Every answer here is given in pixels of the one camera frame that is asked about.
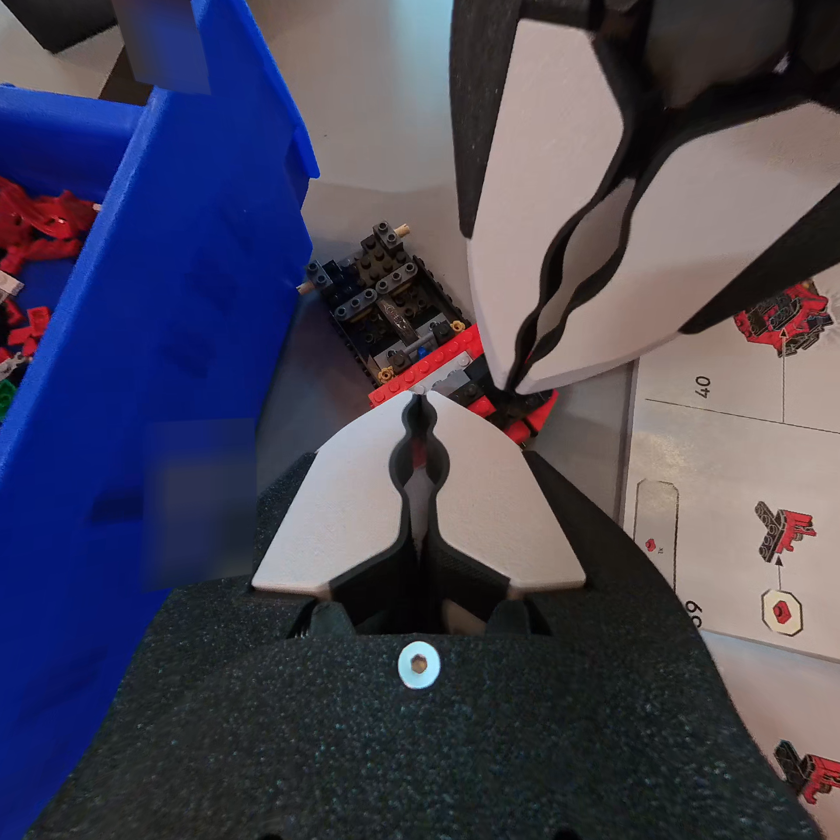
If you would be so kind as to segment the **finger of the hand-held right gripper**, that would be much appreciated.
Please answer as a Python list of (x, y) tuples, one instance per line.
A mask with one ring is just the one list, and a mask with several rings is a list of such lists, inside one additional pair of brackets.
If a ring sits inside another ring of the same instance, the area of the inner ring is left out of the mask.
[(530, 393), (559, 383), (550, 371), (524, 374), (524, 365), (616, 247), (632, 185), (602, 183), (624, 135), (593, 37), (521, 19), (467, 243), (471, 299), (498, 387)]
[(618, 255), (633, 187), (625, 182), (570, 237), (560, 299), (549, 305), (567, 316), (562, 335), (518, 391), (578, 382), (672, 340), (838, 180), (838, 113), (815, 102), (691, 140), (635, 204), (604, 288), (572, 308), (585, 279)]

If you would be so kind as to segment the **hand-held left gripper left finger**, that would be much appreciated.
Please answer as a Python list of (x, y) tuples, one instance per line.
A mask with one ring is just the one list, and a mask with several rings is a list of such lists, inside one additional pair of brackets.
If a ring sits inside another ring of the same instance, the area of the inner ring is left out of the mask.
[(421, 397), (400, 394), (318, 450), (255, 573), (260, 592), (392, 599), (416, 558), (405, 484)]

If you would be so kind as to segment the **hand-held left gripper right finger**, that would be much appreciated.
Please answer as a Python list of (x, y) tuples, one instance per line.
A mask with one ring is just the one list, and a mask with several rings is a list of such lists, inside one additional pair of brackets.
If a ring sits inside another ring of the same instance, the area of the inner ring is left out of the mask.
[(437, 534), (457, 555), (507, 580), (512, 595), (578, 589), (585, 572), (523, 451), (436, 392), (426, 395)]

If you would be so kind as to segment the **red and black lego car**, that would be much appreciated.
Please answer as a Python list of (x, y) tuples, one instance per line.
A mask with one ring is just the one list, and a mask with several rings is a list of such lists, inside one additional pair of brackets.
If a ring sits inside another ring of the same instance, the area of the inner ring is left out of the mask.
[(375, 224), (342, 259), (311, 259), (301, 294), (317, 292), (332, 325), (373, 388), (370, 408), (405, 392), (436, 392), (524, 447), (542, 431), (555, 390), (518, 395), (496, 387), (478, 327), (424, 261), (407, 225)]

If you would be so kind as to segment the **lego instruction booklet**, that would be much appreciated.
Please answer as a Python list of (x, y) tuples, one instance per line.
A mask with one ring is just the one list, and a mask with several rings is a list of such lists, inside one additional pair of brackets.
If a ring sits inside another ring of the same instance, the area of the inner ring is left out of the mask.
[(624, 528), (739, 715), (838, 838), (838, 268), (635, 374)]

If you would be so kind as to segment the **black lego set box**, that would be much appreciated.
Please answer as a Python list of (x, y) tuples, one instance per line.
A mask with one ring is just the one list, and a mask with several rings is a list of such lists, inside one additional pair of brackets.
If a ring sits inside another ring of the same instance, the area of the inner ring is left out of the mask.
[(111, 1), (4, 1), (12, 15), (51, 54), (117, 25)]

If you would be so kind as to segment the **pile of loose lego pieces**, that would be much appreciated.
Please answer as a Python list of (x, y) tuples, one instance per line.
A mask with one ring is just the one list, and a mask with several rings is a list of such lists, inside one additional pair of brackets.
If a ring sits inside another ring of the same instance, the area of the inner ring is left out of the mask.
[(52, 311), (21, 302), (20, 276), (31, 264), (77, 258), (102, 206), (65, 190), (31, 196), (1, 179), (1, 422), (44, 338)]

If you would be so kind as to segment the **blue storage bin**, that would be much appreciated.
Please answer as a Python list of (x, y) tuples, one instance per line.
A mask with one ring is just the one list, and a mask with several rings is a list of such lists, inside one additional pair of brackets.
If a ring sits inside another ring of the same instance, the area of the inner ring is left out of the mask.
[(2, 175), (101, 211), (30, 264), (50, 321), (2, 424), (2, 838), (99, 729), (167, 591), (145, 591), (147, 427), (255, 421), (312, 252), (307, 128), (246, 2), (194, 2), (212, 95), (142, 107), (2, 86)]

